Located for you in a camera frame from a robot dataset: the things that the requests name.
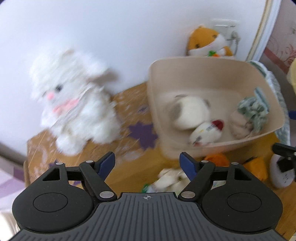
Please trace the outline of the white wall socket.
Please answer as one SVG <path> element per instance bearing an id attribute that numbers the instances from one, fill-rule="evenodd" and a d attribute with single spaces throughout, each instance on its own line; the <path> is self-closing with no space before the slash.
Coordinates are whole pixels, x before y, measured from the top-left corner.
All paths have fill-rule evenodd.
<path id="1" fill-rule="evenodd" d="M 238 33 L 240 21 L 230 19 L 211 19 L 211 28 L 222 34 L 233 55 L 236 56 L 241 37 Z"/>

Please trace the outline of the orange hamster plush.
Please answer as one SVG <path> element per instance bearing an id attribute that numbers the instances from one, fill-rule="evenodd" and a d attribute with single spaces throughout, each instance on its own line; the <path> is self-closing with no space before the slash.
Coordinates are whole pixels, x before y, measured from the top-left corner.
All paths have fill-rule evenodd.
<path id="1" fill-rule="evenodd" d="M 187 55 L 234 58 L 225 37 L 211 28 L 199 26 L 189 36 Z"/>

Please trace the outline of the cream sock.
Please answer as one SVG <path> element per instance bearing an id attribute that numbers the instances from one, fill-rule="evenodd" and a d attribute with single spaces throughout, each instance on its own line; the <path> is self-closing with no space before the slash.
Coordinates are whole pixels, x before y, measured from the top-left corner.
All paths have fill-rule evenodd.
<path id="1" fill-rule="evenodd" d="M 144 185 L 142 193 L 180 192 L 190 183 L 182 169 L 167 168 L 161 170 L 158 179 L 152 184 Z"/>

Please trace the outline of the patterned brown purple mat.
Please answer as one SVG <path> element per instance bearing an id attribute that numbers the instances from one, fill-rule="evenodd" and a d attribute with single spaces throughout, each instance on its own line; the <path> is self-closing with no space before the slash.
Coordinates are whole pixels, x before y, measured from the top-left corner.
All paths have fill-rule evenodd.
<path id="1" fill-rule="evenodd" d="M 142 161 L 159 155 L 159 139 L 142 83 L 112 97 L 113 115 L 98 125 L 74 122 L 74 130 L 57 141 L 52 130 L 44 130 L 27 142 L 27 161 L 23 165 L 25 184 L 30 185 L 45 171 L 62 162 L 78 166 L 114 152 L 116 163 Z"/>

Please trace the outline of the white grey round plush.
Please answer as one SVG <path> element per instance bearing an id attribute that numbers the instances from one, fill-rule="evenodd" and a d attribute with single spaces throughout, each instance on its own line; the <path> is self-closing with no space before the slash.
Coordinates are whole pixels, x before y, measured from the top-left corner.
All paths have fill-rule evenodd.
<path id="1" fill-rule="evenodd" d="M 178 130 L 197 128 L 210 121 L 210 105 L 198 96 L 177 95 L 169 104 L 168 116 L 172 126 Z"/>

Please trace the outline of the beige plastic storage bin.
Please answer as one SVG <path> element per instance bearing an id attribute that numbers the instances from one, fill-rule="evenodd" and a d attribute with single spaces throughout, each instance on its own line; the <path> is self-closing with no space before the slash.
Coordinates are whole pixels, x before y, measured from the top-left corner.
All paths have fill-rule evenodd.
<path id="1" fill-rule="evenodd" d="M 229 115 L 241 100 L 253 96 L 257 87 L 270 106 L 267 124 L 260 135 L 236 140 L 229 130 Z M 191 133 L 172 126 L 168 108 L 177 95 L 197 96 L 210 103 L 211 118 L 224 121 L 217 143 L 193 147 L 188 143 Z M 181 152 L 202 157 L 232 151 L 269 136 L 285 124 L 283 109 L 263 74 L 254 65 L 238 60 L 193 56 L 159 59 L 149 67 L 147 97 L 161 152 L 171 160 L 178 159 Z"/>

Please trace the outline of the beige cloth bundle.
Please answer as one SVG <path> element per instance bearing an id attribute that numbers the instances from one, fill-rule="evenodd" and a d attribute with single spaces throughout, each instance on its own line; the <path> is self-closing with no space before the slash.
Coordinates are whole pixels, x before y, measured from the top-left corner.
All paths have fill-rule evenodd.
<path id="1" fill-rule="evenodd" d="M 230 115 L 229 128 L 235 139 L 241 140 L 252 136 L 253 124 L 238 111 Z"/>

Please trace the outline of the white red small plush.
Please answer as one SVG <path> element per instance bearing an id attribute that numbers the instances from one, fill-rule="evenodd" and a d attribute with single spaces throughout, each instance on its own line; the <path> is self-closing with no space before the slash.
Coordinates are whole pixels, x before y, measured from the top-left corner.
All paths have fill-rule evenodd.
<path id="1" fill-rule="evenodd" d="M 217 142 L 222 136 L 224 121 L 213 120 L 200 124 L 189 137 L 193 146 L 204 146 Z"/>

